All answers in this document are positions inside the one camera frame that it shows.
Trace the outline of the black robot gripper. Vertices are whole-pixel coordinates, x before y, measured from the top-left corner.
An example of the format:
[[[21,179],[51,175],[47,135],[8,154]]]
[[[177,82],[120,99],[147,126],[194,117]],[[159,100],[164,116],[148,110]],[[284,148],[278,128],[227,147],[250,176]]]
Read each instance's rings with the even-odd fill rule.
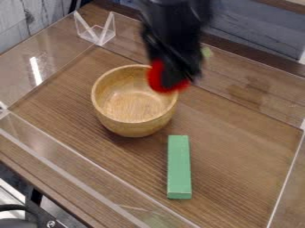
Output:
[[[152,89],[185,89],[202,77],[202,30],[213,20],[213,0],[138,0]]]

